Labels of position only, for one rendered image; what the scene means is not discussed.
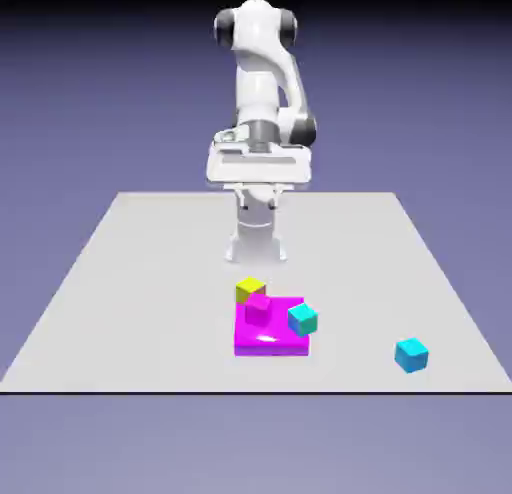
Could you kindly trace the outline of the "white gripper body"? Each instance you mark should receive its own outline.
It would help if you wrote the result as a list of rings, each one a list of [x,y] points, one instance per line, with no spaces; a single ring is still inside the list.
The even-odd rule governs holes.
[[[270,144],[256,153],[247,142],[212,142],[206,164],[210,183],[307,185],[312,178],[312,152],[304,146]]]

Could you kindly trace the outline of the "small yellow cube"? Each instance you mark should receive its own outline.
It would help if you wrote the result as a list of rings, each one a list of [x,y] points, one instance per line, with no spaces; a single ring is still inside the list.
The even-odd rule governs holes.
[[[254,277],[247,277],[235,286],[235,299],[237,304],[245,304],[252,294],[265,294],[266,284]]]

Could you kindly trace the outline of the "small magenta cube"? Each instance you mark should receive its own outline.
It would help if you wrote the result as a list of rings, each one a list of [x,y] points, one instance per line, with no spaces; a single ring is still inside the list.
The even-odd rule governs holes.
[[[264,293],[253,293],[245,303],[245,320],[248,324],[264,327],[272,312],[272,300]]]

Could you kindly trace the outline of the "small cyan cube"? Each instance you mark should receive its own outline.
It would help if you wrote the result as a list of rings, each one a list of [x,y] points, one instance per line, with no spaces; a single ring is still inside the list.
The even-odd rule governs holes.
[[[396,343],[395,362],[406,373],[413,373],[427,367],[429,350],[416,338],[409,338]]]
[[[305,302],[288,310],[288,327],[304,337],[317,331],[318,313]]]

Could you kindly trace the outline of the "large magenta box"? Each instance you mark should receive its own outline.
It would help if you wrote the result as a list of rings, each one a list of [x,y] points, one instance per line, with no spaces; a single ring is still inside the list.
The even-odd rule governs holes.
[[[299,336],[288,326],[288,311],[304,302],[303,297],[271,296],[271,313],[265,326],[249,323],[246,305],[236,304],[234,323],[234,355],[242,356],[308,356],[310,339]]]

